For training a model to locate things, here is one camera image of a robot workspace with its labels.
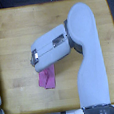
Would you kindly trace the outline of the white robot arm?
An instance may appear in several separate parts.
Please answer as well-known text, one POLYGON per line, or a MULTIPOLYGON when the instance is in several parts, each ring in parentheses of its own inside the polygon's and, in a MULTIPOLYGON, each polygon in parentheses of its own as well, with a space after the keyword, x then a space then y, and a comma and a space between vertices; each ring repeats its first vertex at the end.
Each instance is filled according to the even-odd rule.
POLYGON ((80 108, 74 114, 114 114, 94 13, 85 3, 76 3, 64 24, 34 41, 30 63, 41 72, 68 55, 71 47, 83 54, 77 76, 80 108))

